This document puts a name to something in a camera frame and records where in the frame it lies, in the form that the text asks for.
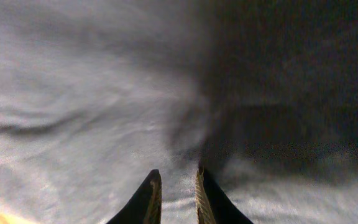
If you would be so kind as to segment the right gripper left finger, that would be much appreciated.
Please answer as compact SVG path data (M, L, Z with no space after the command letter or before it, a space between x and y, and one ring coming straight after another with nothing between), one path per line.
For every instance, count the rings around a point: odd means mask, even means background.
M125 206L106 224L161 224L162 180L152 169Z

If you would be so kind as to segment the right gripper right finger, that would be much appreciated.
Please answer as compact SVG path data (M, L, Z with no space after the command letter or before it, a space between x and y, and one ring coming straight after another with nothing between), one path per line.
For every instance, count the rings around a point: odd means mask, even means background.
M230 201L203 166L199 166L196 173L195 202L198 224L254 224Z

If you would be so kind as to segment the dark navy shorts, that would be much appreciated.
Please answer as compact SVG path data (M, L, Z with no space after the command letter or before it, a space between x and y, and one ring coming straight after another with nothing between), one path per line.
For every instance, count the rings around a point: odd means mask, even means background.
M256 223L358 223L358 1L0 0L0 212L105 223L198 164Z

